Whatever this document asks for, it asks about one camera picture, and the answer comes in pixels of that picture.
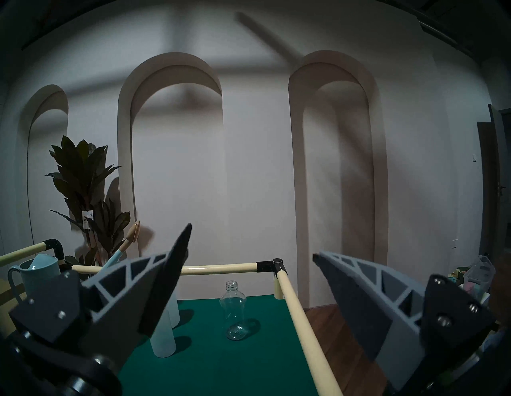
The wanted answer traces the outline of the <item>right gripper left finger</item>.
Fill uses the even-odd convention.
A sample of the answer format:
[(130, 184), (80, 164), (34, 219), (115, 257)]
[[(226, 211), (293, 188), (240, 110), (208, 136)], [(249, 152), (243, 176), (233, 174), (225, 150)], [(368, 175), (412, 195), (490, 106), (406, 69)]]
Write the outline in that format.
[(13, 344), (26, 355), (106, 357), (121, 369), (150, 338), (174, 291), (192, 233), (187, 224), (164, 255), (126, 259), (81, 281), (68, 271), (10, 312)]

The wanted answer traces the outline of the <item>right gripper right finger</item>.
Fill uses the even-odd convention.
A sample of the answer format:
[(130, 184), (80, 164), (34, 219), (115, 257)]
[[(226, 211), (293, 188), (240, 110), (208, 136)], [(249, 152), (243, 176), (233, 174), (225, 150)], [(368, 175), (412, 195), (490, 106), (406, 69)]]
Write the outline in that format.
[(427, 391), (483, 344), (495, 317), (441, 274), (427, 286), (389, 266), (313, 254), (353, 336), (392, 391)]

